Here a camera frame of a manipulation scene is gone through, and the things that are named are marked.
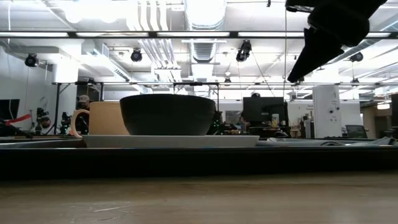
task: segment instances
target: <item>black bowl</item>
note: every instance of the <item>black bowl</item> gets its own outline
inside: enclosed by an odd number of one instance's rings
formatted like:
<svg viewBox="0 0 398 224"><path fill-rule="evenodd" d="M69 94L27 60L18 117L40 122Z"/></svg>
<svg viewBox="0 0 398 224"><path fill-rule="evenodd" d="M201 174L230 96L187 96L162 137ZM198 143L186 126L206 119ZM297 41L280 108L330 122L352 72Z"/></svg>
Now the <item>black bowl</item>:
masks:
<svg viewBox="0 0 398 224"><path fill-rule="evenodd" d="M186 95L148 94L120 100L124 125L131 135L205 135L216 103Z"/></svg>

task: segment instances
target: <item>white plate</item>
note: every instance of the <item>white plate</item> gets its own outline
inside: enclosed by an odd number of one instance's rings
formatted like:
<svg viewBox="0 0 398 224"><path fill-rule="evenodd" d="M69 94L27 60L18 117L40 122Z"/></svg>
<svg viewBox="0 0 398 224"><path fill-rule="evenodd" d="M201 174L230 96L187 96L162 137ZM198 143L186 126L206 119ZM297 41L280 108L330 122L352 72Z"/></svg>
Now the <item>white plate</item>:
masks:
<svg viewBox="0 0 398 224"><path fill-rule="evenodd" d="M259 136L83 136L87 147L254 147Z"/></svg>

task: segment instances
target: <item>ceiling duct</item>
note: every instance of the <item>ceiling duct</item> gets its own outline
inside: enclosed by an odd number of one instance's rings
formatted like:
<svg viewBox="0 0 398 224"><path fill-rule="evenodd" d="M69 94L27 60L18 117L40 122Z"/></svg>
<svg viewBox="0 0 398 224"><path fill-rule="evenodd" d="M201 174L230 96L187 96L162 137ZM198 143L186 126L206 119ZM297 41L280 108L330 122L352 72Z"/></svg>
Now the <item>ceiling duct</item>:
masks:
<svg viewBox="0 0 398 224"><path fill-rule="evenodd" d="M373 30L379 30L381 32L397 32L398 31L398 14L396 14L396 15L390 17L388 20L382 22L380 25L373 28ZM340 60L346 59L346 58L348 58L348 57L362 51L363 49L368 48L380 41L381 41L381 39L379 39L379 40L377 40L377 39L364 40L358 46L348 49L345 53L343 53L342 55L333 59L330 63L336 63L336 62L339 62Z"/></svg>
<svg viewBox="0 0 398 224"><path fill-rule="evenodd" d="M185 22L189 30L222 30L226 0L184 0ZM191 43L193 59L198 63L210 62L216 52L216 44Z"/></svg>

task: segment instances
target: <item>table surface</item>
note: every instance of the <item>table surface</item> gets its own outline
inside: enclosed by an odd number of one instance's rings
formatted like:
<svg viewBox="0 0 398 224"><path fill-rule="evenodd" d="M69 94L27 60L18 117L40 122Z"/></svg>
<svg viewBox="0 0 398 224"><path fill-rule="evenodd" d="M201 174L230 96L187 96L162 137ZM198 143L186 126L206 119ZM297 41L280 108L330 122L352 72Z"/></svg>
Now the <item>table surface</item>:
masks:
<svg viewBox="0 0 398 224"><path fill-rule="evenodd" d="M384 224L398 172L0 183L9 223Z"/></svg>

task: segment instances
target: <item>mug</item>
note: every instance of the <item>mug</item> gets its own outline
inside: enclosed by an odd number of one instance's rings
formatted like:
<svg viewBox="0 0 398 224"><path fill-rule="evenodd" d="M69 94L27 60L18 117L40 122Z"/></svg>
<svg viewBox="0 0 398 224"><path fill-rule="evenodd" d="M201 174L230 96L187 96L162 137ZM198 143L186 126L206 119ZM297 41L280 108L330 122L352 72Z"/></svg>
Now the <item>mug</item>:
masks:
<svg viewBox="0 0 398 224"><path fill-rule="evenodd" d="M76 119L80 113L90 115L88 130L95 135L129 135L127 131L119 102L92 102L90 111L76 110L70 121L72 134L82 138L76 130Z"/></svg>

